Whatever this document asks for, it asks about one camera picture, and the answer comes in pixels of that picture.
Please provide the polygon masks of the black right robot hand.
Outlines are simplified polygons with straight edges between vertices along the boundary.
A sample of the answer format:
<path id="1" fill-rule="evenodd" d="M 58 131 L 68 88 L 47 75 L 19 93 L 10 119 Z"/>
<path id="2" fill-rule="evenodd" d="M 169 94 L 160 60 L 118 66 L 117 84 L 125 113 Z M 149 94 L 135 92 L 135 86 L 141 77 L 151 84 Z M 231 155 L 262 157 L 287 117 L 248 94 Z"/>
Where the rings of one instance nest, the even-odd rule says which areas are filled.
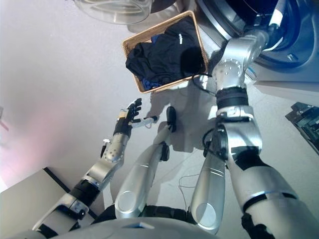
<path id="1" fill-rule="evenodd" d="M 284 30 L 281 24 L 284 17 L 284 10 L 275 8 L 268 24 L 256 25 L 257 30 L 264 31 L 269 38 L 281 38 L 284 35 Z"/>

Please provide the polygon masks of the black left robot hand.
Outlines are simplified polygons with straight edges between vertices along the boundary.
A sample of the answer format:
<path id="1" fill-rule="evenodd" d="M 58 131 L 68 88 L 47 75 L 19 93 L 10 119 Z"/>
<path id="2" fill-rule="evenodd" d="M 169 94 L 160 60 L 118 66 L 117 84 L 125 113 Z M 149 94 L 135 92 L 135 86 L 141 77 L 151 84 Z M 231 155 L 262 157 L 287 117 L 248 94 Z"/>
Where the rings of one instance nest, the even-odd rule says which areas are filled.
<path id="1" fill-rule="evenodd" d="M 130 138 L 133 128 L 138 128 L 157 122 L 157 120 L 159 119 L 158 116 L 136 119 L 135 117 L 139 115 L 139 111 L 141 109 L 141 98 L 137 98 L 135 101 L 131 102 L 125 109 L 121 109 L 116 121 L 113 135 L 121 133 Z"/>

